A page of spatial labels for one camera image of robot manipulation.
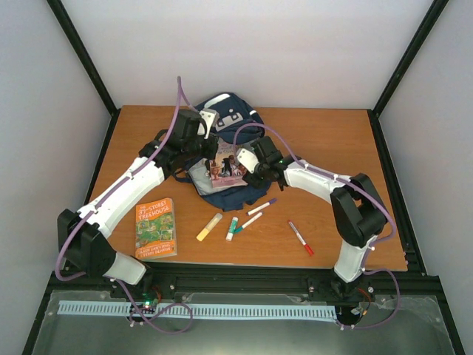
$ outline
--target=black metal frame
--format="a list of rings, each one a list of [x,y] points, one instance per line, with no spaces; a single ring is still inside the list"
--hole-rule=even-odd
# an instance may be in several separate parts
[[[95,172],[87,192],[85,200],[87,203],[95,185],[98,172],[100,171],[120,110],[113,104],[113,100],[95,69],[95,65],[67,15],[61,0],[47,0],[47,2],[51,6],[52,11],[61,24],[72,47],[81,60],[84,69],[89,74],[92,83],[95,85],[99,96],[102,98],[104,105],[111,115],[109,129],[106,133],[100,157],[98,158],[97,166],[95,167]],[[372,133],[378,150],[384,178],[387,183],[395,219],[398,224],[401,243],[406,252],[406,260],[408,261],[408,271],[395,272],[401,293],[436,296],[455,353],[464,354],[465,351],[463,350],[460,337],[458,336],[455,322],[452,318],[440,280],[438,277],[426,276],[426,269],[379,123],[381,113],[447,3],[448,0],[434,0],[432,2],[429,11],[425,15],[421,25],[407,47],[406,52],[392,74],[391,79],[387,83],[386,88],[382,92],[378,103],[373,110],[367,110],[367,113],[370,118]],[[160,289],[163,291],[163,296],[175,300],[178,299],[181,294],[199,291],[219,293],[306,294],[310,300],[321,300],[317,297],[325,297],[323,300],[329,304],[344,304],[333,298],[326,297],[326,295],[314,295],[309,291],[309,287],[313,285],[313,283],[331,277],[330,270],[202,266],[171,263],[152,263],[150,266],[157,271],[157,274],[165,275],[158,280]],[[377,294],[395,293],[392,280],[386,273],[372,275],[369,278],[369,284],[375,289]],[[54,290],[107,290],[118,292],[116,288],[111,287],[109,280],[102,277],[79,278],[68,283],[62,283],[52,274],[46,291],[44,292],[37,317],[35,318],[27,343],[24,347],[23,354],[31,354],[33,352],[35,341],[44,318],[44,312],[47,309],[51,292]]]

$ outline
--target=white wall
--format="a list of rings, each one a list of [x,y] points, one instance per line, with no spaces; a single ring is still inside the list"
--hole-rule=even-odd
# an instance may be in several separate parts
[[[473,7],[451,1],[381,123],[422,256],[473,354]]]
[[[432,0],[64,0],[117,105],[373,108]]]
[[[20,354],[109,116],[45,1],[0,11],[0,344]]]

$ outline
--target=brown tabletop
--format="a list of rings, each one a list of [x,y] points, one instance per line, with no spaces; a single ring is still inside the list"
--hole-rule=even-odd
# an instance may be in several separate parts
[[[170,106],[124,106],[106,152],[92,198],[97,197],[129,168],[145,143],[161,129],[167,129],[173,113]],[[370,122],[365,110],[353,109],[278,109],[257,110],[264,122],[274,128],[290,144],[293,151],[313,165],[343,175],[367,174],[372,179],[389,212],[386,183],[379,162]],[[276,146],[284,150],[277,138]],[[226,212],[214,230],[199,242],[197,234],[206,223],[221,212],[206,203],[195,188],[170,177],[149,192],[140,203],[170,197],[174,201],[177,229],[177,256],[160,259],[181,263],[218,263],[247,266],[280,266],[332,268],[341,245],[332,207],[308,192],[286,188],[279,191],[273,184],[268,195],[242,211]],[[231,218],[239,225],[248,219],[250,209],[277,197],[264,215],[227,242],[225,236]],[[310,257],[287,219],[291,219],[310,244]],[[387,226],[381,236],[389,233]],[[117,251],[135,254],[135,208],[119,222],[109,238]],[[371,253],[367,268],[390,268],[406,271],[406,261],[399,236],[380,243]]]

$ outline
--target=book cover illustration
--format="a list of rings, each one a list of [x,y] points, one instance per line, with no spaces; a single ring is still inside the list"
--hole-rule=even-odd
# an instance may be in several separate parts
[[[233,145],[226,143],[222,138],[219,138],[219,149],[215,159],[207,160],[205,165],[209,171],[213,187],[246,185],[246,182],[243,181],[246,168],[237,163]]]
[[[150,261],[177,254],[172,199],[136,206],[137,259]]]

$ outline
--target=navy blue backpack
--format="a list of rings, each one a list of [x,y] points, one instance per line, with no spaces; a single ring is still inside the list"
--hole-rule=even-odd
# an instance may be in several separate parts
[[[235,132],[243,124],[263,123],[256,110],[231,92],[216,95],[195,107],[198,110],[214,109],[219,113],[220,118],[212,132],[227,143],[233,143]],[[265,131],[261,127],[247,127],[238,134],[236,144],[248,143],[264,135]],[[174,178],[180,182],[193,183],[201,198],[224,212],[243,209],[243,203],[254,204],[259,198],[266,195],[270,187],[268,182],[262,189],[255,189],[249,185],[233,186],[211,193],[211,188],[206,188],[209,184],[211,186],[211,181],[205,175],[207,169],[202,158],[190,160],[184,167],[184,171],[186,171],[186,177],[174,175]]]

